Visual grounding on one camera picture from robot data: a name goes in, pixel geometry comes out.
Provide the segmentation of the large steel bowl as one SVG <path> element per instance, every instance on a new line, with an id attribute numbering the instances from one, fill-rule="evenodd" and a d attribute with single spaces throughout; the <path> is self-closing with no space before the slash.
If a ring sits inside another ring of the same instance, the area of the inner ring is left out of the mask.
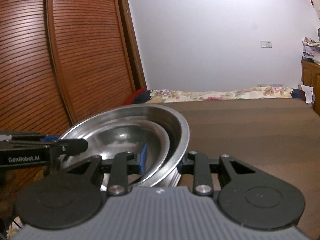
<path id="1" fill-rule="evenodd" d="M 135 104 L 90 117 L 61 136 L 61 139 L 79 138 L 88 142 L 88 149 L 76 156 L 61 156 L 59 169 L 92 155 L 108 160 L 120 152 L 146 149 L 143 174 L 130 175 L 129 184 L 175 187 L 181 177 L 177 165 L 187 150 L 190 131 L 184 116 L 170 107 Z"/>

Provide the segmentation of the white wall switch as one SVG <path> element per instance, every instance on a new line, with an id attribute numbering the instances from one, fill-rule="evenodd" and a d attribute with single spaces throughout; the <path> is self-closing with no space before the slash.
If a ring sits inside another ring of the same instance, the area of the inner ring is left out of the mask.
<path id="1" fill-rule="evenodd" d="M 260 41 L 261 48 L 272 48 L 271 41 Z"/>

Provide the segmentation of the wooden slatted wardrobe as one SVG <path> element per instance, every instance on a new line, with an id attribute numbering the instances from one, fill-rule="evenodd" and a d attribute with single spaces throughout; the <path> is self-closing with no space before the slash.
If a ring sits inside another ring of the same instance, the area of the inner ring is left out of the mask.
<path id="1" fill-rule="evenodd" d="M 1 0 L 2 130 L 62 134 L 143 85 L 121 0 Z"/>

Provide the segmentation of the wooden sideboard cabinet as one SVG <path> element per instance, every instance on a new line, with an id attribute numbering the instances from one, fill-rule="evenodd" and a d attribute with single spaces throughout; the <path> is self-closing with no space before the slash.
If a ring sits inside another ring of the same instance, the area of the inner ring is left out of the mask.
<path id="1" fill-rule="evenodd" d="M 313 87 L 315 95 L 313 110 L 319 115 L 319 64 L 306 60 L 302 60 L 301 64 L 303 85 Z"/>

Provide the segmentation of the white paper bag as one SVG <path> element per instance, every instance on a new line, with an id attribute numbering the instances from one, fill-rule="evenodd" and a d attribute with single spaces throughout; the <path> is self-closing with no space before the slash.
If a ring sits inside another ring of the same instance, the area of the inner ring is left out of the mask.
<path id="1" fill-rule="evenodd" d="M 313 87 L 302 85 L 302 91 L 305 94 L 305 102 L 307 104 L 313 104 Z"/>

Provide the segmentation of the stack of folded fabrics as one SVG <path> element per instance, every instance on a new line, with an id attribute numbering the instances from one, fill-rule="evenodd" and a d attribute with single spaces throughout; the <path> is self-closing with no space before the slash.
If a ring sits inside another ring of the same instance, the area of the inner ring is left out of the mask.
<path id="1" fill-rule="evenodd" d="M 310 59 L 312 62 L 319 64 L 319 41 L 315 41 L 309 37 L 304 37 L 302 40 L 303 56 Z"/>

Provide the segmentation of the small steel bowl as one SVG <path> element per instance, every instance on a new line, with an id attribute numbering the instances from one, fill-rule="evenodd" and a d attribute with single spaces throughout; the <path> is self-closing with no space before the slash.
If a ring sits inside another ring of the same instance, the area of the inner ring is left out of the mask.
<path id="1" fill-rule="evenodd" d="M 92 120 L 84 121 L 68 130 L 62 139 L 85 139 L 88 149 L 76 156 L 60 158 L 60 167 L 66 168 L 92 155 L 100 155 L 102 159 L 111 159 L 121 151 L 136 150 L 147 143 L 147 160 L 145 172 L 132 175 L 129 183 L 135 186 L 156 185 L 151 178 L 156 175 L 169 153 L 170 140 L 165 129 L 148 120 L 105 121 L 95 124 Z"/>

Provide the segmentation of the floral bed blanket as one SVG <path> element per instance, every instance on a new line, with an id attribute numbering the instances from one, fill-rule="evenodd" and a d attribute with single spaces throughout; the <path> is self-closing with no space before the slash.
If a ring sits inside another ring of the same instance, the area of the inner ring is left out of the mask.
<path id="1" fill-rule="evenodd" d="M 184 90 L 153 89 L 147 103 L 170 103 L 188 101 L 219 101 L 248 99 L 300 99 L 305 100 L 305 93 L 290 87 L 252 87 L 239 90 L 189 92 Z"/>

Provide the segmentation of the floral square plate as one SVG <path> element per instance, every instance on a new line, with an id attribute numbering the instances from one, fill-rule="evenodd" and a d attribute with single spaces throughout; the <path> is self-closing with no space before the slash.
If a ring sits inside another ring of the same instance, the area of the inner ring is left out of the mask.
<path id="1" fill-rule="evenodd" d="M 177 169 L 173 170 L 163 181 L 160 182 L 161 187 L 176 187 L 180 181 L 181 175 Z"/>

